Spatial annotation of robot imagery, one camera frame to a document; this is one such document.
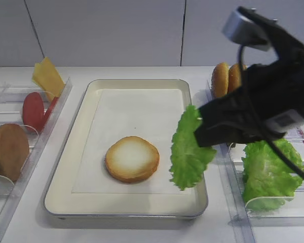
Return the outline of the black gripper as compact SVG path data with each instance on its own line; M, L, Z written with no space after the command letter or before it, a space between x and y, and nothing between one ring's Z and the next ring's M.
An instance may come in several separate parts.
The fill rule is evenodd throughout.
M243 88L259 131L246 123L248 108L243 90L238 88L199 108L204 123L194 136L200 147L279 139L304 125L304 44L274 23L255 23L253 29L244 44L263 49L271 46L278 58L270 65L254 64L243 72Z

